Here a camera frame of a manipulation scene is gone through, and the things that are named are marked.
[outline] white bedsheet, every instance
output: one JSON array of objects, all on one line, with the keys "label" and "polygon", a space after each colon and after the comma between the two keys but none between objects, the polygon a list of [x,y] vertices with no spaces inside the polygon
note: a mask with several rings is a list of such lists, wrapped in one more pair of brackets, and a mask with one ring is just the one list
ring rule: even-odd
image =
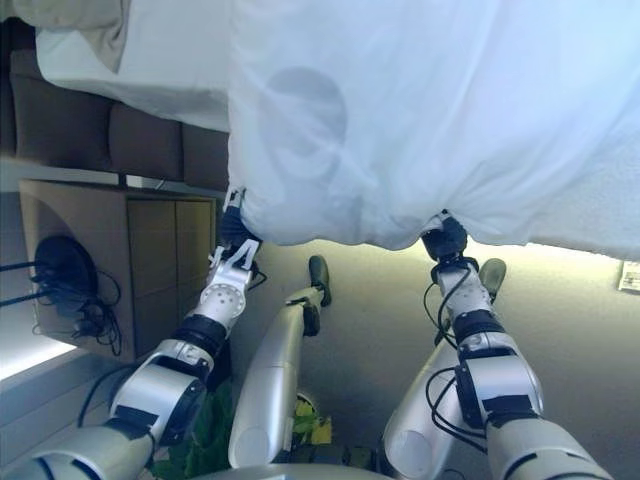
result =
[{"label": "white bedsheet", "polygon": [[230,182],[280,244],[640,257],[640,3],[235,0]]},{"label": "white bedsheet", "polygon": [[38,65],[60,87],[228,131],[229,10],[230,0],[132,0],[117,74],[77,31],[40,31]]}]

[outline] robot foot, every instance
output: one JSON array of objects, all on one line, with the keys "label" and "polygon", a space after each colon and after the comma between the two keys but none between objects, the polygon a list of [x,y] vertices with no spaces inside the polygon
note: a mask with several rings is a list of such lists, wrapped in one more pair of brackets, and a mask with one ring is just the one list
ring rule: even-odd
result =
[{"label": "robot foot", "polygon": [[331,305],[331,289],[329,288],[329,267],[321,255],[314,255],[309,258],[309,275],[311,276],[311,286],[320,288],[324,292],[324,297],[320,305],[327,307]]}]

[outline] brown sofa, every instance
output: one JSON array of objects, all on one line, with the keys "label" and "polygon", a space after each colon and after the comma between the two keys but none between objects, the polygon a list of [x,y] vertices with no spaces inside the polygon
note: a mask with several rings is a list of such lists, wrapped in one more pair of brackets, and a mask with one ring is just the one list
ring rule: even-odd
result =
[{"label": "brown sofa", "polygon": [[9,19],[0,33],[3,157],[226,190],[227,133],[56,87],[38,68],[33,28]]}]

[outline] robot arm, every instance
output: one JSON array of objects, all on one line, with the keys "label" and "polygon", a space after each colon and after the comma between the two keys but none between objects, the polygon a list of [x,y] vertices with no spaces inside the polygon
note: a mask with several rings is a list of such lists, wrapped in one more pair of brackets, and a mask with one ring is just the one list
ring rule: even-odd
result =
[{"label": "robot arm", "polygon": [[566,430],[542,418],[540,383],[494,315],[475,260],[462,256],[464,229],[444,216],[442,229],[429,232],[423,242],[438,261],[432,276],[453,319],[462,418],[485,430],[494,478],[610,480]]},{"label": "robot arm", "polygon": [[259,241],[246,232],[240,242],[242,235],[218,247],[198,305],[119,389],[109,420],[39,452],[9,480],[131,480],[157,447],[185,438],[215,358],[245,308]]}]

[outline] electrical cable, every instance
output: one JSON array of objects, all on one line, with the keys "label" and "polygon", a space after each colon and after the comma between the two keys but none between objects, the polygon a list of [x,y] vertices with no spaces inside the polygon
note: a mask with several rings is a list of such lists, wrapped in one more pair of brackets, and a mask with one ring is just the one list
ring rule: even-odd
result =
[{"label": "electrical cable", "polygon": [[453,340],[452,338],[449,338],[446,335],[447,331],[442,322],[442,314],[444,312],[444,308],[447,305],[447,302],[449,301],[449,299],[453,296],[454,293],[456,293],[456,291],[460,288],[460,286],[464,283],[464,281],[467,278],[469,278],[469,275],[471,275],[471,270],[469,270],[469,267],[466,267],[465,270],[467,271],[467,273],[465,273],[462,276],[462,278],[456,282],[453,288],[449,290],[449,292],[445,295],[444,299],[442,300],[442,303],[440,304],[440,308],[438,309],[438,321],[437,321],[438,330],[440,331],[440,333],[443,334],[443,338],[447,341],[447,343],[455,349],[458,348],[458,345],[456,344],[455,340]]},{"label": "electrical cable", "polygon": [[465,430],[463,428],[459,428],[456,425],[453,425],[447,419],[445,419],[438,412],[438,407],[440,406],[440,403],[442,402],[442,399],[444,398],[446,393],[449,391],[451,386],[454,384],[455,377],[453,377],[451,380],[448,381],[447,385],[442,389],[442,391],[438,395],[438,398],[436,399],[436,401],[435,402],[431,401],[431,396],[429,395],[429,389],[431,387],[431,384],[432,384],[433,380],[436,377],[438,377],[438,375],[441,375],[441,374],[446,373],[446,372],[451,372],[451,371],[454,371],[454,370],[455,370],[455,367],[443,368],[443,369],[438,370],[437,372],[435,372],[427,380],[427,384],[425,386],[425,396],[426,396],[426,399],[427,399],[427,404],[429,405],[429,408],[431,409],[431,421],[433,422],[433,424],[436,427],[438,427],[443,432],[448,433],[449,435],[451,435],[452,437],[456,438],[457,440],[460,440],[461,442],[466,443],[467,445],[475,448],[476,450],[486,454],[487,453],[486,447],[484,447],[484,446],[480,445],[479,443],[477,443],[477,442],[475,442],[475,441],[473,441],[473,440],[471,440],[471,439],[469,439],[469,438],[464,436],[464,435],[467,435],[467,436],[476,437],[476,438],[485,438],[484,435],[482,435],[480,433],[477,433],[477,432],[472,432],[472,431],[469,431],[469,430]]},{"label": "electrical cable", "polygon": [[76,425],[78,428],[82,428],[82,426],[84,425],[84,417],[87,414],[87,410],[89,409],[91,400],[93,399],[93,396],[95,395],[96,391],[98,390],[98,387],[100,387],[102,382],[104,382],[107,378],[109,378],[114,373],[120,372],[122,370],[134,369],[136,367],[137,365],[122,365],[118,368],[114,368],[113,370],[109,370],[107,373],[100,376],[93,383],[93,386],[91,387],[91,390],[89,390],[89,393],[87,394],[87,397],[84,399],[84,403],[82,404],[82,408],[80,409],[80,414],[78,415],[78,420],[76,422]]},{"label": "electrical cable", "polygon": [[449,388],[451,388],[451,385],[455,382],[455,377],[452,378],[451,381],[442,390],[442,392],[440,392],[440,396],[436,400],[436,403],[432,403],[431,402],[431,397],[428,395],[429,389],[431,387],[431,382],[438,376],[438,373],[444,373],[446,371],[453,371],[453,370],[455,370],[455,367],[449,367],[447,369],[441,370],[440,372],[436,372],[434,375],[429,377],[429,380],[427,381],[426,390],[425,390],[425,394],[427,394],[427,404],[429,405],[429,408],[431,408],[431,411],[435,413],[435,416],[440,421],[442,421],[442,423],[444,423],[446,426],[448,426],[452,430],[454,430],[454,431],[456,431],[458,433],[461,433],[463,435],[469,435],[470,437],[486,439],[486,435],[484,435],[483,433],[477,433],[477,432],[473,432],[471,430],[465,430],[464,428],[460,428],[460,427],[454,425],[453,423],[449,422],[446,418],[444,418],[442,416],[442,414],[440,412],[438,412],[439,403],[444,398],[444,395],[447,393],[447,390],[449,390]]},{"label": "electrical cable", "polygon": [[[114,356],[120,356],[122,353],[122,332],[120,330],[120,325],[118,324],[118,319],[113,313],[111,307],[114,307],[122,298],[122,289],[118,281],[109,273],[103,270],[97,270],[96,272],[107,279],[109,279],[115,289],[114,298],[107,302],[103,300],[96,293],[89,293],[85,291],[81,291],[67,285],[61,285],[59,282],[51,281],[51,279],[41,278],[37,283],[44,282],[47,287],[46,291],[49,292],[47,295],[49,298],[56,298],[56,296],[64,295],[66,300],[76,301],[78,303],[82,303],[82,306],[78,309],[78,312],[83,314],[84,321],[89,322],[95,328],[95,332],[92,334],[87,334],[86,331],[83,330],[74,330],[71,332],[63,332],[63,331],[45,331],[43,332],[39,323],[36,323],[31,332],[34,335],[43,335],[43,334],[57,334],[57,335],[70,335],[73,339],[78,339],[81,337],[94,337],[96,342],[100,345],[109,346],[111,348],[111,353]],[[39,286],[38,292],[42,291],[42,287]],[[38,300],[43,306],[54,305],[56,302],[44,303],[41,300]]]},{"label": "electrical cable", "polygon": [[455,337],[453,335],[451,335],[448,332],[443,332],[442,330],[440,330],[440,327],[438,327],[438,324],[436,323],[436,319],[433,318],[433,315],[431,314],[431,311],[429,310],[429,307],[427,305],[427,297],[429,295],[429,292],[431,291],[431,289],[433,287],[435,287],[435,283],[431,283],[431,285],[429,285],[427,287],[427,289],[424,291],[424,295],[422,296],[422,306],[424,307],[424,311],[427,314],[427,317],[429,318],[429,320],[431,321],[431,323],[433,324],[434,327],[436,327],[438,329],[438,332],[441,336],[445,336],[447,335],[450,339],[455,339]]},{"label": "electrical cable", "polygon": [[269,277],[267,277],[267,275],[266,275],[265,273],[261,272],[260,270],[258,270],[258,271],[256,272],[256,276],[260,276],[260,277],[262,277],[262,278],[261,278],[260,280],[258,280],[256,283],[254,283],[253,285],[251,285],[251,286],[247,289],[247,291],[248,291],[248,292],[249,292],[249,291],[251,291],[251,290],[253,290],[254,288],[259,287],[259,286],[260,286],[260,285],[262,285],[264,282],[266,282],[267,280],[269,280]]}]

